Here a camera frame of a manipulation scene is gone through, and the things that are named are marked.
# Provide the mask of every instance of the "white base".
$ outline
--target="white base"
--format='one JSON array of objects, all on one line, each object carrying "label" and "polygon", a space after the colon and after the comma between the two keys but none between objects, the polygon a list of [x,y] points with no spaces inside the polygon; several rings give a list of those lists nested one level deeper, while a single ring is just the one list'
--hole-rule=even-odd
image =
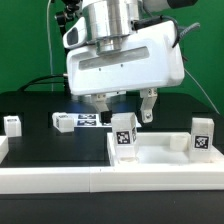
[{"label": "white base", "polygon": [[116,161],[109,133],[111,167],[0,169],[0,194],[224,189],[224,156],[217,149],[212,162],[190,163],[186,151],[168,150],[170,133],[156,135],[138,133],[139,161],[131,165]]}]

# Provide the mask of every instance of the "white cube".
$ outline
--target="white cube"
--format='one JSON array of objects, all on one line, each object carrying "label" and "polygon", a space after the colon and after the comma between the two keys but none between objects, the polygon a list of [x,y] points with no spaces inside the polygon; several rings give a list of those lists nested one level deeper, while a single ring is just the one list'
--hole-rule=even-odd
[{"label": "white cube", "polygon": [[66,113],[54,113],[52,116],[53,125],[61,133],[74,131],[74,119]]},{"label": "white cube", "polygon": [[111,124],[118,159],[135,158],[138,152],[135,114],[115,114],[111,119]]},{"label": "white cube", "polygon": [[18,116],[4,117],[4,129],[7,137],[22,136],[21,122]]},{"label": "white cube", "polygon": [[191,129],[190,160],[209,162],[214,133],[214,122],[207,118],[193,118]]}]

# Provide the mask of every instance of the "green wall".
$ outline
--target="green wall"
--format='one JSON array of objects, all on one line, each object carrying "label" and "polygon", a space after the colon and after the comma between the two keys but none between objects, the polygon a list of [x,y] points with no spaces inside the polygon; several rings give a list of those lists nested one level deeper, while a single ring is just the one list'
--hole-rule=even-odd
[{"label": "green wall", "polygon": [[[0,2],[0,92],[17,90],[34,78],[50,75],[46,28],[47,4],[48,0]],[[163,12],[164,15],[175,17],[183,26],[194,22],[201,23],[201,29],[187,36],[181,43],[182,52],[189,60],[185,67],[204,87],[222,114],[224,114],[223,9],[223,0],[199,0],[194,7]],[[61,10],[63,10],[63,4],[60,0],[51,4],[50,20],[55,74],[66,71],[62,40],[54,20],[55,13]],[[188,76],[181,86],[160,91],[188,93],[209,105]]]}]

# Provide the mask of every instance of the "black table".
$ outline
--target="black table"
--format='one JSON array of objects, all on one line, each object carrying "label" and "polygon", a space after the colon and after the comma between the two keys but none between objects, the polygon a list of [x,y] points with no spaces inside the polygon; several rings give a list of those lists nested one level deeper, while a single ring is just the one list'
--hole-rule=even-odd
[{"label": "black table", "polygon": [[[140,104],[138,95],[128,94],[126,101],[109,106],[113,112],[138,113]],[[19,115],[23,130],[22,137],[9,139],[10,151],[0,167],[109,166],[106,134],[110,128],[77,128],[72,134],[61,134],[52,126],[54,112],[95,110],[60,92],[0,95],[0,134],[4,134],[2,118],[7,115]],[[139,132],[190,132],[192,117],[212,118],[213,145],[224,153],[224,118],[193,97],[160,94],[153,113],[153,122]],[[0,223],[210,224],[223,223],[223,206],[224,191],[0,195]]]}]

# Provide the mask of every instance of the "metal cylinder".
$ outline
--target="metal cylinder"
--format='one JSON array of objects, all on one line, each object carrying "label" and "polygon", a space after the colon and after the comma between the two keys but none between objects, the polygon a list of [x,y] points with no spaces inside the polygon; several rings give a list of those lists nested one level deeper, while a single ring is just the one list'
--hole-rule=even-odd
[{"label": "metal cylinder", "polygon": [[141,1],[102,0],[83,9],[87,42],[96,44],[97,54],[121,49],[121,37],[132,33],[131,21],[141,17]]}]

